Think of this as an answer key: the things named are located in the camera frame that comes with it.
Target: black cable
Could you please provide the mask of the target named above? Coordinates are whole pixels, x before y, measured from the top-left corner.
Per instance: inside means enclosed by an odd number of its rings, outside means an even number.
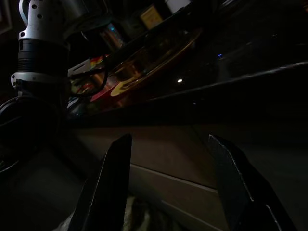
[[[104,62],[104,66],[105,66],[105,74],[104,74],[104,79],[103,79],[103,82],[102,82],[100,88],[97,89],[95,92],[89,92],[89,93],[84,93],[84,94],[76,94],[76,93],[71,92],[72,97],[79,97],[79,98],[92,97],[92,96],[100,93],[104,89],[104,87],[106,86],[106,83],[107,83],[107,79],[108,79],[108,68],[107,68],[107,65],[106,65],[106,55],[103,55],[103,62]]]

